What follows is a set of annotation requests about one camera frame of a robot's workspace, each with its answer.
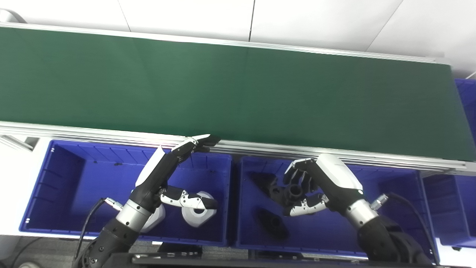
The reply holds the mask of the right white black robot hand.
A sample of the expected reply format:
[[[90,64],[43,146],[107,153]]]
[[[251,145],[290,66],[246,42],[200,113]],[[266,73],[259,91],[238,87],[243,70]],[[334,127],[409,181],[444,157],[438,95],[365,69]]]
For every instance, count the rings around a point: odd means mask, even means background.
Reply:
[[[332,154],[294,160],[284,172],[283,181],[286,185],[301,185],[305,194],[322,190],[321,194],[301,197],[287,206],[284,209],[286,216],[297,217],[329,209],[358,224],[376,216],[364,198],[362,184],[347,165]]]

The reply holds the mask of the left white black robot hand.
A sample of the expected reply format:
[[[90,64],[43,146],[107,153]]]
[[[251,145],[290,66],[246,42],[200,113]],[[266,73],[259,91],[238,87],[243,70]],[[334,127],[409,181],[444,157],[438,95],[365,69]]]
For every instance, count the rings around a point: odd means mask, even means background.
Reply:
[[[220,140],[219,136],[203,134],[189,137],[175,146],[160,158],[146,180],[132,191],[129,200],[148,212],[154,212],[161,204],[160,191],[167,186],[177,166],[189,159],[195,151],[209,151],[210,147],[215,146]]]

